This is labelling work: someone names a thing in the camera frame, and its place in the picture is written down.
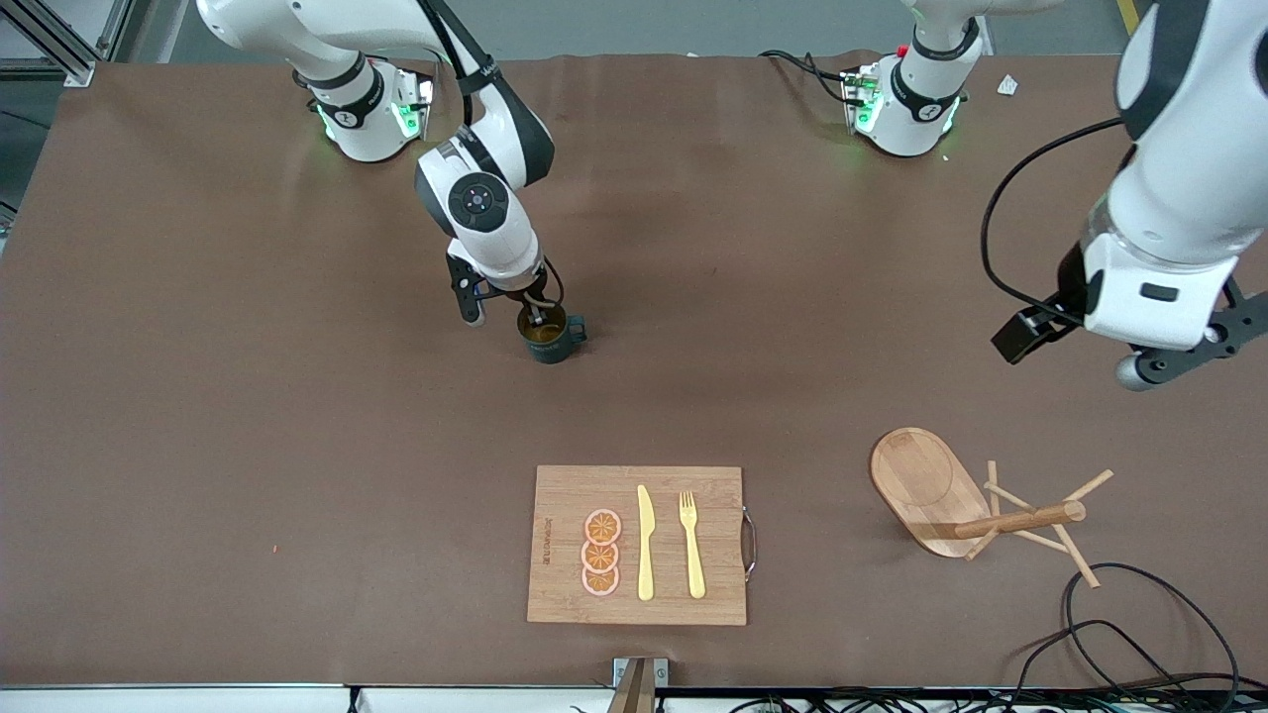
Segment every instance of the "metal handle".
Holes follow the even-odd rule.
[[[749,557],[751,558],[748,561],[748,566],[744,567],[744,582],[747,584],[748,580],[752,579],[752,576],[753,576],[753,568],[757,567],[757,525],[753,524],[753,518],[748,514],[748,506],[747,505],[742,506],[739,510],[744,515],[744,524],[748,525],[748,542],[749,542],[748,552],[749,552]],[[741,533],[741,537],[739,537],[739,551],[741,551],[741,553],[739,553],[741,559],[743,559],[743,557],[744,557],[744,535],[743,535],[743,533]]]

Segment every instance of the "brown table surface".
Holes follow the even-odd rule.
[[[921,549],[867,476],[905,425],[1032,501],[1117,471],[1071,528],[1084,553],[1173,580],[1263,676],[1264,346],[1135,395],[1110,340],[1019,367],[989,343],[1018,304],[978,264],[987,197],[1113,114],[1113,69],[984,60],[957,128],[896,160],[766,60],[511,63],[558,142],[524,204],[591,334],[541,367],[514,304],[459,320],[412,190],[425,146],[345,160],[284,66],[103,66],[65,94],[0,261],[4,681],[582,684],[657,653],[682,685],[1012,683],[1074,568],[1018,538]],[[1126,146],[1016,181],[1004,275],[1049,292]],[[526,623],[539,463],[743,467],[749,625]],[[1225,666],[1170,599],[1104,582],[1082,613],[1173,670]],[[1031,681],[1097,683],[1068,648]]]

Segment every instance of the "mug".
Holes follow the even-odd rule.
[[[529,355],[543,364],[558,364],[572,354],[574,346],[586,341],[586,318],[568,315],[563,307],[539,307],[545,317],[540,325],[533,324],[533,311],[525,306],[515,322]]]

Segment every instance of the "yellow knife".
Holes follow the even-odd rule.
[[[638,598],[648,601],[656,595],[652,585],[652,533],[656,532],[656,510],[645,486],[638,486]]]

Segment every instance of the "fake orange slice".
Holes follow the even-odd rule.
[[[620,556],[621,553],[616,549],[615,543],[595,544],[587,540],[581,546],[581,565],[596,575],[611,572],[616,567]]]
[[[595,510],[586,518],[586,539],[593,544],[611,544],[621,537],[621,519],[607,509]]]
[[[610,572],[591,572],[590,570],[582,570],[581,572],[581,586],[586,587],[586,591],[593,594],[595,596],[607,596],[609,594],[616,591],[616,585],[621,584],[621,571],[612,570]]]

